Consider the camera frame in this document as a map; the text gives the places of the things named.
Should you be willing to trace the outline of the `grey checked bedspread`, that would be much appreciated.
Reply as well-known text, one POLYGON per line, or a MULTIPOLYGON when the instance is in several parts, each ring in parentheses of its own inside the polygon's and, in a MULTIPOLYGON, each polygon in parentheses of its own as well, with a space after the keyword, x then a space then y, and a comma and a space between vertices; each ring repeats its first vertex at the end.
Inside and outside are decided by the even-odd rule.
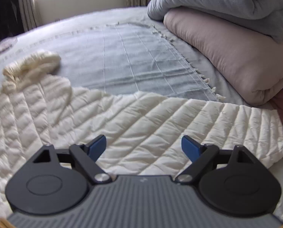
MULTIPOLYGON (((203 55, 150 20, 144 8, 86 14, 19 36, 0 55, 0 88, 5 67, 39 51, 59 56, 49 74, 67 78, 74 88, 247 106, 203 55)), ((283 158, 269 168, 282 185, 283 215, 283 158)))

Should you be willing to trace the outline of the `pink folded duvet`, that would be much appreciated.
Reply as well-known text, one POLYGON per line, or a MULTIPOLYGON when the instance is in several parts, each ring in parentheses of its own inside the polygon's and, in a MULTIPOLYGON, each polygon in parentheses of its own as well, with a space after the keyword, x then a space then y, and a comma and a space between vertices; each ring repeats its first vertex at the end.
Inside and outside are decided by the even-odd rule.
POLYGON ((251 105, 283 89, 283 41, 189 8, 170 10, 165 27, 200 51, 251 105))

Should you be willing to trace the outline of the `dark hanging clothes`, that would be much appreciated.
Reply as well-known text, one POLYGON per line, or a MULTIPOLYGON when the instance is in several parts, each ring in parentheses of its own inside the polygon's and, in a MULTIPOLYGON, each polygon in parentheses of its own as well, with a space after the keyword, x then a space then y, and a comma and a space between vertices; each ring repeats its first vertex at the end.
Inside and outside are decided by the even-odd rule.
POLYGON ((19 0, 0 0, 0 40, 24 33, 19 0))

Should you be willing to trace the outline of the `white quilted down coat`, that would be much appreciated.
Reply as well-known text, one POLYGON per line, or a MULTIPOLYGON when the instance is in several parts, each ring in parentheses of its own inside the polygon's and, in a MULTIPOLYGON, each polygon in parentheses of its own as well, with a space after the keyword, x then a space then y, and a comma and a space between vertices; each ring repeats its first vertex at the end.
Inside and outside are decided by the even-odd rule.
POLYGON ((266 167, 283 158, 283 126, 274 110, 155 93, 109 95, 52 76, 60 58, 39 51, 5 67, 0 88, 0 218, 13 174, 42 146, 67 149, 105 135, 98 164, 109 173, 169 174, 188 165, 181 138, 221 149, 246 146, 266 167))

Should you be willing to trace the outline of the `left grey curtain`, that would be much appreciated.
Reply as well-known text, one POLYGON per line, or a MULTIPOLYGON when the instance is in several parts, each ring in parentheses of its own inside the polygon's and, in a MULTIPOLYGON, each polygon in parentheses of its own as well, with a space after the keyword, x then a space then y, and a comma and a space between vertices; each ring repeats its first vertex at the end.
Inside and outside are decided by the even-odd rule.
POLYGON ((42 26, 36 0, 18 0, 18 2, 24 31, 42 26))

